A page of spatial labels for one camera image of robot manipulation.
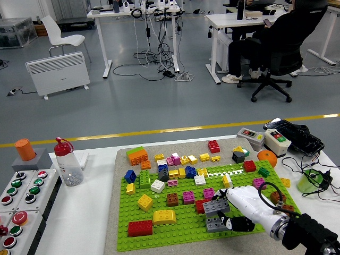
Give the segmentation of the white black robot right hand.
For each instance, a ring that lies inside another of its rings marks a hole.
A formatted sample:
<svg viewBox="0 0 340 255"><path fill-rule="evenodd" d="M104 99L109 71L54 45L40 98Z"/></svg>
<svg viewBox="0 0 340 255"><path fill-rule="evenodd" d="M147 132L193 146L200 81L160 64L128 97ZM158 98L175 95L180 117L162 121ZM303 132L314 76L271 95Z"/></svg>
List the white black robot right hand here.
<svg viewBox="0 0 340 255"><path fill-rule="evenodd" d="M266 233L275 240L282 240L287 228L289 217L283 212L274 212L272 202L259 195L259 190L253 186L240 186L234 188L219 189L213 196L213 200L226 198L243 217L227 217L219 213L223 224L233 231L252 231L255 224L260 224Z"/></svg>

